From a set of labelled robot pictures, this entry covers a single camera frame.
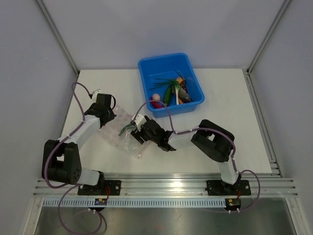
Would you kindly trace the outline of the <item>red fake chili pepper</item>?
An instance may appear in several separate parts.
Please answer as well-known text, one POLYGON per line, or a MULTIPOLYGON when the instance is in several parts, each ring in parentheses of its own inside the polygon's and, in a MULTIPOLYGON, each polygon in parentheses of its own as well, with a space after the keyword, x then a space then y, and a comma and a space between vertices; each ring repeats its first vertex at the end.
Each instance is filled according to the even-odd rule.
POLYGON ((159 99, 157 100, 153 100, 152 97, 150 97, 150 100, 152 101, 151 104, 154 108, 159 109, 159 108, 163 108, 163 105, 160 104, 159 99))

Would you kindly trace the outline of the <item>clear zip top bag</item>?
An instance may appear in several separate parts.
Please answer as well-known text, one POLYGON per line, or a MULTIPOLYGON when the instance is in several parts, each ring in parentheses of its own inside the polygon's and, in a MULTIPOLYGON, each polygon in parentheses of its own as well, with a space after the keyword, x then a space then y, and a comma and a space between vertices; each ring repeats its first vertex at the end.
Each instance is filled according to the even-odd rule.
POLYGON ((140 154, 142 158, 143 152, 149 144, 147 142, 140 144, 131 135, 131 132, 134 130, 134 128, 125 131, 121 136, 118 135, 124 126, 131 124, 132 115, 129 115, 118 104, 116 104, 116 106, 113 108, 113 112, 116 117, 103 126, 98 131, 98 135, 110 146, 127 153, 128 156, 136 158, 137 155, 140 154))

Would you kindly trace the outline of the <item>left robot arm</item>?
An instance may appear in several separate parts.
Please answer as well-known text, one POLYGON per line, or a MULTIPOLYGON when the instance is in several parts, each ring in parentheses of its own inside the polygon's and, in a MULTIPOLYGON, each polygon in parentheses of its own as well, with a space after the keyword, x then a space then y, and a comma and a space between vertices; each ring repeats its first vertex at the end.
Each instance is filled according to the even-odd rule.
POLYGON ((45 143, 42 177, 50 188, 86 186, 95 195, 108 189, 103 172, 82 167, 79 151, 94 133, 116 117, 115 106, 114 96, 97 94, 96 101, 82 112, 82 121, 72 132, 45 143))

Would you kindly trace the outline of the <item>fake green cucumber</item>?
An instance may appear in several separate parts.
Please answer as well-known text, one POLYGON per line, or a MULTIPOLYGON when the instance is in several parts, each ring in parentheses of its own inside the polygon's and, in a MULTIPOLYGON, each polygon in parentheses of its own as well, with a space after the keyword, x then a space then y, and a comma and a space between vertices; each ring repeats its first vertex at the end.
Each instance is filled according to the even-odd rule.
POLYGON ((162 102, 166 106, 170 105, 170 102, 172 100, 172 95, 173 95, 173 85, 169 85, 164 93, 163 100, 162 100, 162 102))

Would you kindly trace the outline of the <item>fake green onion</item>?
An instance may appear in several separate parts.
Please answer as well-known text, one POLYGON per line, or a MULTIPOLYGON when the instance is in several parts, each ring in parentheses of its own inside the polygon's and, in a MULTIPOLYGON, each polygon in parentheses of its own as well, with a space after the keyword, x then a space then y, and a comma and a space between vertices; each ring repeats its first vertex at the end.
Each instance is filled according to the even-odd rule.
POLYGON ((171 90, 172 90, 172 88, 174 88, 174 94, 176 97, 176 104, 179 105, 179 90, 185 85, 185 79, 177 70, 175 70, 175 73, 181 78, 181 82, 179 82, 173 78, 171 78, 171 79, 155 78, 155 80, 160 80, 160 82, 153 83, 153 86, 150 88, 150 90, 154 90, 154 89, 159 88, 161 86, 169 85, 171 90))

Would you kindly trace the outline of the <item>fake steak slice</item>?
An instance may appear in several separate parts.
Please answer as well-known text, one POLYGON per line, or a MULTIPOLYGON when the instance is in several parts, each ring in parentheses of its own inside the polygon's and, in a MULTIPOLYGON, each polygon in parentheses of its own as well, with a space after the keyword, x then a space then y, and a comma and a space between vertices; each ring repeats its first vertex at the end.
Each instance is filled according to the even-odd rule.
MULTIPOLYGON (((178 77, 176 80, 179 82, 179 85, 181 86, 181 88, 183 88, 188 93, 185 80, 182 77, 178 77)), ((179 101, 179 104, 184 104, 180 98, 178 98, 178 101, 179 101)))

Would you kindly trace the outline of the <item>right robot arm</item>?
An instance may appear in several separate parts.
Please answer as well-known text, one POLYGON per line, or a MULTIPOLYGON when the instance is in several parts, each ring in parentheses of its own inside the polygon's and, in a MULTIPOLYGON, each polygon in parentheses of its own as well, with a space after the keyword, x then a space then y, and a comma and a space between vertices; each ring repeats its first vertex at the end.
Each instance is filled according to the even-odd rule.
POLYGON ((223 191, 233 194, 239 189, 241 175, 234 161, 236 152, 234 136, 222 127, 203 119, 198 127, 175 132, 164 130, 155 120, 147 116, 133 117, 130 125, 134 127, 131 135, 140 144, 150 141, 166 152, 187 146, 197 147, 218 164, 223 191))

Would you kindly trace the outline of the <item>grey fake fish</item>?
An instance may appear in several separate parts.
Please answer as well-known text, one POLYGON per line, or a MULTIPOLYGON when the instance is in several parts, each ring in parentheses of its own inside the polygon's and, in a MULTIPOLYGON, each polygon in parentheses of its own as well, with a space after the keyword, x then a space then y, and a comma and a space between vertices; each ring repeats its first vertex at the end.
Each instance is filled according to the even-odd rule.
POLYGON ((190 102, 192 102, 191 97, 189 96, 189 94, 183 88, 179 89, 179 98, 182 100, 183 103, 190 103, 190 102))

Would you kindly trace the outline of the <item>fake egg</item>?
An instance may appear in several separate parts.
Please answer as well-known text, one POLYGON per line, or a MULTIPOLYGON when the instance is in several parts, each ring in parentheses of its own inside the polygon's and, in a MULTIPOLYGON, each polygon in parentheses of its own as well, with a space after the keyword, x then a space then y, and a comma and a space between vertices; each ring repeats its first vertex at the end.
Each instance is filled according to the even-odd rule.
POLYGON ((152 98, 153 98, 153 100, 157 100, 157 101, 161 100, 161 97, 159 94, 153 94, 152 98))

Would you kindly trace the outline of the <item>fake green leaf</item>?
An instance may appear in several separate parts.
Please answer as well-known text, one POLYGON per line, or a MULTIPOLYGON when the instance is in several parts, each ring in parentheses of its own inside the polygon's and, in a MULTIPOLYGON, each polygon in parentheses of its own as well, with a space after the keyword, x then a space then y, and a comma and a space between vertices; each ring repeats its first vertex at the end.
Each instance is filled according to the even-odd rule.
POLYGON ((128 124, 126 126, 124 126, 121 131, 119 132, 119 136, 121 136, 125 131, 129 130, 129 129, 133 129, 134 125, 133 124, 128 124))

